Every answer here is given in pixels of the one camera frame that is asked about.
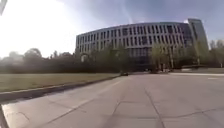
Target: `tree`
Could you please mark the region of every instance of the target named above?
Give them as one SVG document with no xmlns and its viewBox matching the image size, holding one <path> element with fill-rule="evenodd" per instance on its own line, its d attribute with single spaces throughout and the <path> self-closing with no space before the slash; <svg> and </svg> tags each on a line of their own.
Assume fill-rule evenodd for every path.
<svg viewBox="0 0 224 128">
<path fill-rule="evenodd" d="M 39 60 L 42 58 L 41 52 L 37 48 L 31 48 L 29 49 L 25 54 L 24 57 L 28 61 L 33 61 L 33 60 Z"/>
<path fill-rule="evenodd" d="M 152 47 L 152 52 L 151 52 L 151 62 L 152 65 L 155 66 L 156 69 L 161 69 L 161 64 L 166 64 L 166 54 L 165 51 L 163 51 L 163 45 L 154 44 Z"/>
<path fill-rule="evenodd" d="M 223 67 L 224 62 L 224 41 L 218 40 L 216 43 L 211 42 L 211 56 L 212 59 L 219 63 L 220 67 Z"/>
<path fill-rule="evenodd" d="M 119 45 L 117 52 L 117 64 L 120 71 L 127 71 L 129 70 L 128 62 L 129 62 L 129 55 L 127 49 L 123 45 Z"/>
</svg>

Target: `grass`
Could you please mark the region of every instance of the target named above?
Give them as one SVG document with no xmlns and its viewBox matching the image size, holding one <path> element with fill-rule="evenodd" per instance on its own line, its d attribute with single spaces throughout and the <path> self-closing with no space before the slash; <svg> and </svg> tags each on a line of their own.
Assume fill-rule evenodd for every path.
<svg viewBox="0 0 224 128">
<path fill-rule="evenodd" d="M 199 68 L 197 70 L 191 70 L 191 71 L 181 71 L 181 70 L 175 70 L 174 72 L 177 73 L 210 73 L 210 74 L 224 74 L 224 68 Z"/>
<path fill-rule="evenodd" d="M 0 92 L 78 84 L 112 76 L 117 74 L 0 74 Z"/>
</svg>

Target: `building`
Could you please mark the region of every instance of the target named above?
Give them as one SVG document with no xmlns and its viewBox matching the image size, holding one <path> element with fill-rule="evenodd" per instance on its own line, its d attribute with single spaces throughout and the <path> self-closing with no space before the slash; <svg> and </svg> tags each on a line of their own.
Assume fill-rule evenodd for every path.
<svg viewBox="0 0 224 128">
<path fill-rule="evenodd" d="M 88 54 L 92 50 L 103 50 L 109 44 L 114 49 L 123 45 L 135 63 L 144 67 L 148 64 L 148 56 L 155 44 L 161 45 L 163 51 L 168 53 L 196 42 L 203 43 L 208 49 L 201 20 L 188 19 L 185 23 L 138 23 L 87 32 L 76 37 L 76 48 L 81 54 Z"/>
</svg>

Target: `pavement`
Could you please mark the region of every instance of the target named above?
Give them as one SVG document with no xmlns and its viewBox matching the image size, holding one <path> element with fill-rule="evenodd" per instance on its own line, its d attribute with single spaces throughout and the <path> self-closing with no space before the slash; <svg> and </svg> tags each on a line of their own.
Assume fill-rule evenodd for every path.
<svg viewBox="0 0 224 128">
<path fill-rule="evenodd" d="M 131 75 L 3 105 L 10 128 L 224 128 L 224 77 Z"/>
</svg>

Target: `sun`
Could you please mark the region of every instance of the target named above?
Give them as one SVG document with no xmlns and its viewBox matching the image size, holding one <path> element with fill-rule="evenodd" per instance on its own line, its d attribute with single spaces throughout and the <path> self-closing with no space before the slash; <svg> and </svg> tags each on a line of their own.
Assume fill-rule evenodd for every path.
<svg viewBox="0 0 224 128">
<path fill-rule="evenodd" d="M 0 57 L 10 51 L 23 54 L 34 47 L 39 48 L 43 56 L 54 50 L 65 50 L 63 43 L 72 29 L 62 2 L 10 0 L 0 17 Z"/>
</svg>

